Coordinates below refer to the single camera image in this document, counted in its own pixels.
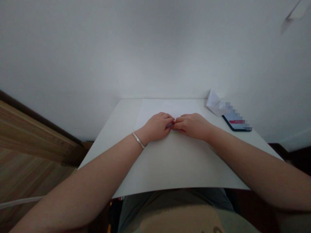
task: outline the person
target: person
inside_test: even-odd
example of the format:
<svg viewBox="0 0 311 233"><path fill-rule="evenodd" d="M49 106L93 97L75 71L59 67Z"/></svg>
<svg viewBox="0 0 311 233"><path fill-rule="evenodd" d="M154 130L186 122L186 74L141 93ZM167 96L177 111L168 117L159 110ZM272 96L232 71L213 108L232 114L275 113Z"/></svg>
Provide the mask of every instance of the person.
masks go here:
<svg viewBox="0 0 311 233"><path fill-rule="evenodd" d="M201 115L152 116L136 136L146 146L171 129L209 143L263 200L280 209L311 211L311 177L212 125ZM80 232L101 212L143 148L132 134L48 193L11 232ZM222 189L177 189L131 195L119 232L256 232L234 213Z"/></svg>

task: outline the finger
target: finger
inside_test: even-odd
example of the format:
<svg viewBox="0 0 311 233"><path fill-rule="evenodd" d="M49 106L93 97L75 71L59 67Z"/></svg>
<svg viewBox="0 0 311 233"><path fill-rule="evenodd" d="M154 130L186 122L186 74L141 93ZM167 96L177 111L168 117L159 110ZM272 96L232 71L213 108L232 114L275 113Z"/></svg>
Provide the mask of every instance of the finger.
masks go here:
<svg viewBox="0 0 311 233"><path fill-rule="evenodd" d="M161 116L161 118L173 118L170 114L166 113Z"/></svg>
<svg viewBox="0 0 311 233"><path fill-rule="evenodd" d="M182 134L184 134L184 135L187 135L187 132L184 131L183 129L178 129L178 132L180 132L180 133L182 133Z"/></svg>
<svg viewBox="0 0 311 233"><path fill-rule="evenodd" d="M175 121L174 121L174 118L166 118L164 119L165 123L168 125L168 124L174 124Z"/></svg>
<svg viewBox="0 0 311 233"><path fill-rule="evenodd" d="M179 122L179 123L175 123L173 125L173 129L184 129L184 123L183 122Z"/></svg>
<svg viewBox="0 0 311 233"><path fill-rule="evenodd" d="M171 131L172 127L167 127L164 132L165 132L165 135L168 135L169 132Z"/></svg>
<svg viewBox="0 0 311 233"><path fill-rule="evenodd" d="M178 118L176 118L176 120L175 120L175 122L176 123L178 123L178 122L182 122L182 121L184 121L186 118L185 117L178 117Z"/></svg>

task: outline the leg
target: leg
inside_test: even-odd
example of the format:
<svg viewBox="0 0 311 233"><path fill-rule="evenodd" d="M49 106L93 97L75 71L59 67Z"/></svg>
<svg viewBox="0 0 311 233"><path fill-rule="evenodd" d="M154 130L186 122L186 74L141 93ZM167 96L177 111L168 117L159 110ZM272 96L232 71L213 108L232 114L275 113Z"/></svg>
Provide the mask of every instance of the leg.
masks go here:
<svg viewBox="0 0 311 233"><path fill-rule="evenodd" d="M203 200L219 209L233 211L233 206L229 201L223 188L192 188L195 195L200 196Z"/></svg>
<svg viewBox="0 0 311 233"><path fill-rule="evenodd" d="M147 192L129 195L124 198L118 232L122 232L133 221L152 194L153 192Z"/></svg>

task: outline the white cable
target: white cable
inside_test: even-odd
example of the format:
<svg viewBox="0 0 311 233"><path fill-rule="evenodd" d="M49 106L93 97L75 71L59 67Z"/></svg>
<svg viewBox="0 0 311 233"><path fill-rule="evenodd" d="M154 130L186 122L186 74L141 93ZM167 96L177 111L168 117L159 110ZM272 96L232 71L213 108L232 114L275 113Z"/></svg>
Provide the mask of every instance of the white cable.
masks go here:
<svg viewBox="0 0 311 233"><path fill-rule="evenodd" d="M14 205L19 205L19 204L24 204L24 203L29 203L29 202L35 202L35 201L40 201L44 196L39 196L39 197L30 197L30 198L24 198L24 199L18 199L15 201L11 202L5 202L0 204L0 209L8 208Z"/></svg>

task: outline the hand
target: hand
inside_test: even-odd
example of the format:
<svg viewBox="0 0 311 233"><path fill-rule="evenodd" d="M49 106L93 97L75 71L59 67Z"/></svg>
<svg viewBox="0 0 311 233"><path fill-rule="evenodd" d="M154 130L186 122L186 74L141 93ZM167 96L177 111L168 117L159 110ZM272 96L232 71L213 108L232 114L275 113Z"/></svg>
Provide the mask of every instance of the hand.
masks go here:
<svg viewBox="0 0 311 233"><path fill-rule="evenodd" d="M184 135L207 141L213 125L198 113L184 114L176 118L173 129Z"/></svg>
<svg viewBox="0 0 311 233"><path fill-rule="evenodd" d="M175 119L170 114L160 112L153 115L143 127L135 131L135 134L144 145L147 145L150 141L165 138L172 129L166 126L174 123Z"/></svg>

